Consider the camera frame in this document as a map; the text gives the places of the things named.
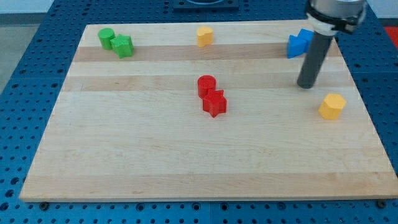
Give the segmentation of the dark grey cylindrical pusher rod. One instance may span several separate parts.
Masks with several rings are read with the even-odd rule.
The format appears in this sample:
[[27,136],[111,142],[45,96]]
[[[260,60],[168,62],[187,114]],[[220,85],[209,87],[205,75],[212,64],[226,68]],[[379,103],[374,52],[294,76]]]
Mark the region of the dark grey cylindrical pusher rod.
[[320,73],[333,37],[314,32],[305,60],[297,79],[297,85],[304,89],[311,89]]

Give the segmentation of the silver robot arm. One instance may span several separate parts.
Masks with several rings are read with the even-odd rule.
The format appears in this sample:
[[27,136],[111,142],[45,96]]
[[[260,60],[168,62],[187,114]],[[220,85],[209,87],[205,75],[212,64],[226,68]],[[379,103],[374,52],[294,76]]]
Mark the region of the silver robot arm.
[[352,34],[366,17],[365,0],[308,0],[305,13],[314,28],[305,60],[297,79],[304,89],[314,86],[331,41],[339,32]]

